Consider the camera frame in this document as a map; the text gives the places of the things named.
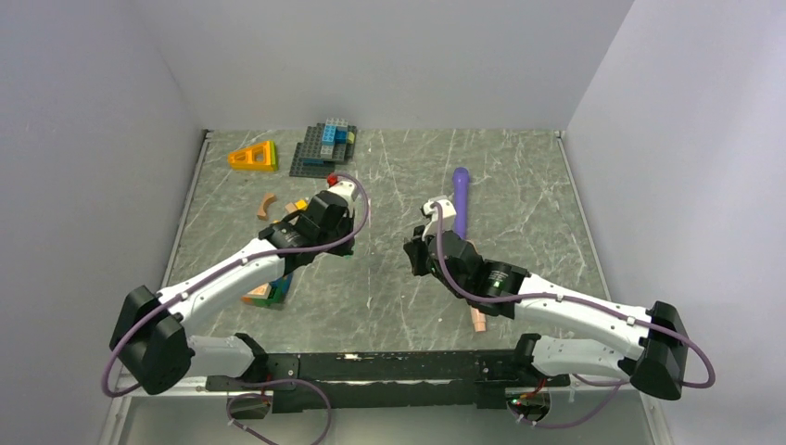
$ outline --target blue block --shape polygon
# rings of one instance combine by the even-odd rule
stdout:
[[[325,125],[322,133],[322,145],[331,146],[336,143],[336,126]]]

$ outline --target table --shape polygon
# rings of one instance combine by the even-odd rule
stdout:
[[[265,192],[284,204],[326,188],[292,178],[302,130],[212,132],[171,269],[179,283],[243,247],[267,223],[256,211]],[[236,172],[231,151],[273,140],[278,172]],[[511,348],[524,332],[570,336],[557,326],[488,318],[476,333],[469,306],[435,278],[415,277],[402,249],[425,201],[452,192],[451,176],[473,178],[467,237],[486,258],[527,268],[561,286],[605,298],[574,188],[553,131],[360,129],[354,160],[372,201],[371,220],[350,258],[320,255],[295,272],[281,310],[238,299],[195,335],[247,333],[269,352],[475,350]]]

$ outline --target orange toy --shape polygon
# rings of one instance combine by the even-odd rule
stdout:
[[[233,151],[227,157],[229,166],[235,170],[252,170],[259,172],[277,172],[278,156],[273,141],[260,142]]]

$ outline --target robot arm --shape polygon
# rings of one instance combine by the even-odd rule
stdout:
[[[545,321],[585,338],[522,335],[515,359],[525,372],[541,377],[583,374],[621,378],[654,397],[679,399],[688,348],[672,337],[634,323],[640,320],[658,324],[687,336],[673,306],[658,301],[648,310],[615,304],[557,286],[527,269],[484,259],[471,243],[452,231],[438,232],[435,202],[443,210],[446,228],[450,226],[444,222],[450,224],[455,217],[455,210],[445,197],[431,199],[423,206],[424,216],[431,221],[416,227],[404,245],[413,274],[434,275],[454,296],[486,315]],[[460,289],[442,271],[438,236],[447,272]],[[599,308],[621,312],[627,319],[621,321]]]
[[[320,246],[352,233],[360,189],[335,177],[328,178],[328,184],[305,210],[274,222],[226,260],[156,294],[140,286],[126,297],[109,343],[113,350],[143,317],[160,312],[120,345],[118,353],[147,393],[159,394],[185,376],[227,375],[247,382],[267,377],[267,354],[251,337],[198,337],[190,332],[255,287],[310,264]],[[353,244],[350,239],[326,251],[351,255]]]

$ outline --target marble tabletop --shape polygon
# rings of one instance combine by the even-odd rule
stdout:
[[[172,265],[179,283],[238,251],[266,226],[269,212],[311,197],[324,180],[292,178],[289,165],[303,130],[212,132]],[[236,172],[226,155],[264,140],[278,150],[278,172]],[[474,350],[510,348],[519,334],[570,336],[557,326],[488,318],[476,333],[469,307],[435,278],[415,277],[402,249],[420,206],[452,193],[452,172],[472,177],[467,237],[481,255],[510,262],[561,286],[604,298],[602,280],[562,153],[552,131],[360,129],[354,160],[339,168],[359,178],[371,220],[348,258],[320,255],[295,272],[278,310],[240,301],[197,335],[252,335],[269,352]]]

